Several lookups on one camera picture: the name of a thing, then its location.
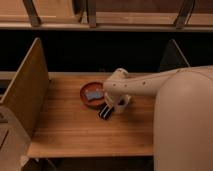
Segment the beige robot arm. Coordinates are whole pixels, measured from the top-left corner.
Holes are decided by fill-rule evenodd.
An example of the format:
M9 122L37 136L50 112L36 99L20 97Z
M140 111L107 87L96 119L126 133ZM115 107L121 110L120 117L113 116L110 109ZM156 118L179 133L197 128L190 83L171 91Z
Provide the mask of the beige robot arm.
M120 101L129 103L132 95L154 96L170 78L185 72L195 72L213 79L213 65L178 68L138 77L130 77L125 69L118 68L103 83L105 102L110 108L118 110Z

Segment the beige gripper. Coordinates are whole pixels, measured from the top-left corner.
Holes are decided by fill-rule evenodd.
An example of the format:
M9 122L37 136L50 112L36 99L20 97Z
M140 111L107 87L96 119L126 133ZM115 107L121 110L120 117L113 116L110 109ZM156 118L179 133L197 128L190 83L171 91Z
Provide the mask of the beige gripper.
M116 94L109 91L104 93L105 102L109 107L115 107L121 100L130 102L131 96L128 94Z

